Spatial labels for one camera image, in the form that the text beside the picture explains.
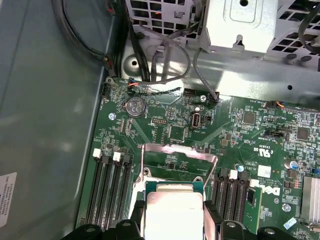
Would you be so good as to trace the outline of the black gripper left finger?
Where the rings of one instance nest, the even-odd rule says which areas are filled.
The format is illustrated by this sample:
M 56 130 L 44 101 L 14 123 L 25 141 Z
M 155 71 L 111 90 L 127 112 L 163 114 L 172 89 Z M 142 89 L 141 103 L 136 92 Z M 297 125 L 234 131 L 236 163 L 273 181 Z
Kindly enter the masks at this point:
M 144 240 L 141 236 L 144 207 L 145 201 L 137 200 L 130 219 L 121 220 L 115 227 L 107 230 L 102 230 L 100 226 L 94 224 L 81 225 L 62 240 Z

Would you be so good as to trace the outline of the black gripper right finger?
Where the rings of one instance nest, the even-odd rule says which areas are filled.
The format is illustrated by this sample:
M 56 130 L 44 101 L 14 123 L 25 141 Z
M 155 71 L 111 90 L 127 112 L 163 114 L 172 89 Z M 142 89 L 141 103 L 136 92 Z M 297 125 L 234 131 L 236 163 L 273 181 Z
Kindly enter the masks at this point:
M 242 223 L 223 220 L 210 200 L 203 203 L 203 237 L 205 240 L 284 240 L 285 232 L 275 227 L 261 227 L 250 232 Z

